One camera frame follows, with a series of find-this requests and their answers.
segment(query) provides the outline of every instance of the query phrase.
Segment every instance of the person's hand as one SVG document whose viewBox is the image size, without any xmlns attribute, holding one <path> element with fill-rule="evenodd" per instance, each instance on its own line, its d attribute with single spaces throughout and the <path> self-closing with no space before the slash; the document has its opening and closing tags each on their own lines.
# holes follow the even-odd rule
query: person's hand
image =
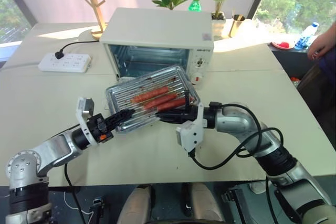
<svg viewBox="0 0 336 224">
<path fill-rule="evenodd" d="M 336 45 L 336 23 L 324 34 L 317 37 L 308 49 L 307 55 L 310 60 L 320 59 L 332 47 Z"/>
</svg>

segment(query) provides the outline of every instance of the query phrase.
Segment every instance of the white table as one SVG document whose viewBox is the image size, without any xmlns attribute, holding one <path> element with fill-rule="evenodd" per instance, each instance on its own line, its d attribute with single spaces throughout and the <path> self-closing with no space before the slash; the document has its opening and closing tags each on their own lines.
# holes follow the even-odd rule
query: white table
<svg viewBox="0 0 336 224">
<path fill-rule="evenodd" d="M 16 152 L 32 148 L 76 124 L 75 108 L 79 96 L 93 98 L 95 113 L 110 114 L 104 91 L 116 79 L 98 43 L 69 49 L 93 56 L 94 64 L 85 74 L 44 73 L 34 65 L 9 68 L 39 61 L 45 53 L 56 51 L 73 40 L 39 37 L 40 34 L 87 25 L 37 25 L 5 65 L 7 69 L 0 72 L 0 166 L 5 167 Z M 256 48 L 258 55 L 252 54 Z M 269 49 L 266 50 L 265 45 L 256 48 L 215 54 L 204 78 L 206 84 L 197 88 L 202 102 L 239 101 L 247 104 L 261 121 L 282 130 L 285 147 L 313 176 L 334 174 L 336 152 L 322 129 Z M 69 163 L 73 183 L 110 185 L 257 180 L 265 177 L 253 158 L 234 157 L 215 171 L 200 169 L 177 144 L 175 127 L 156 122 L 126 135 L 116 135 L 102 146 L 85 150 L 82 156 Z M 214 165 L 237 145 L 238 141 L 228 134 L 206 130 L 197 155 L 205 165 Z M 62 167 L 51 170 L 49 177 L 51 186 L 67 185 Z M 5 176 L 0 176 L 0 185 L 8 185 Z"/>
</svg>

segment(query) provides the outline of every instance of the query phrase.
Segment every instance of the electrical outlet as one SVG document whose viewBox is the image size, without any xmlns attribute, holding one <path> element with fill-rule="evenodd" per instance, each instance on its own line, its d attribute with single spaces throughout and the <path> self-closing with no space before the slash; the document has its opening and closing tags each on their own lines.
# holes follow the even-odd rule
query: electrical outlet
<svg viewBox="0 0 336 224">
<path fill-rule="evenodd" d="M 57 59 L 54 53 L 46 54 L 38 65 L 41 71 L 85 73 L 91 63 L 88 54 L 64 54 Z"/>
</svg>

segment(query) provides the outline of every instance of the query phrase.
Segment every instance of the robotic arm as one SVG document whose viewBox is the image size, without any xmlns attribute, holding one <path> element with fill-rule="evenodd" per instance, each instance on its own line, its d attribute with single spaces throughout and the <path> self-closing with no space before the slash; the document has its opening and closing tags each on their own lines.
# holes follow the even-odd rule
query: robotic arm
<svg viewBox="0 0 336 224">
<path fill-rule="evenodd" d="M 7 224 L 49 223 L 48 171 L 78 157 L 87 147 L 113 138 L 111 131 L 134 113 L 134 110 L 122 110 L 104 119 L 101 114 L 93 116 L 93 108 L 92 99 L 80 98 L 76 110 L 80 128 L 61 132 L 9 160 L 6 168 L 10 191 Z"/>
<path fill-rule="evenodd" d="M 242 109 L 244 106 L 227 105 L 211 102 L 205 108 L 201 103 L 198 106 L 187 103 L 185 110 L 160 112 L 157 116 L 164 122 L 182 124 L 176 128 L 178 143 L 195 161 L 195 148 L 203 140 L 203 128 L 229 133 L 241 143 L 258 130 L 252 115 Z M 256 135 L 244 147 L 253 153 L 257 144 Z M 289 219 L 304 224 L 336 223 L 336 208 L 331 205 L 328 195 L 271 131 L 262 134 L 260 147 L 253 157 L 277 187 L 276 197 Z"/>
</svg>

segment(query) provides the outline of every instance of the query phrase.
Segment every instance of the green bottle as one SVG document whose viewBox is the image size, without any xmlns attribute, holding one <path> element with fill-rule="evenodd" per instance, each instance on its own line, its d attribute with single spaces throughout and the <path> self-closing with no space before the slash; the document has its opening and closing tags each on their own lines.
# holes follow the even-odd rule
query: green bottle
<svg viewBox="0 0 336 224">
<path fill-rule="evenodd" d="M 202 10 L 200 0 L 193 0 L 188 8 L 192 12 L 200 12 Z"/>
</svg>

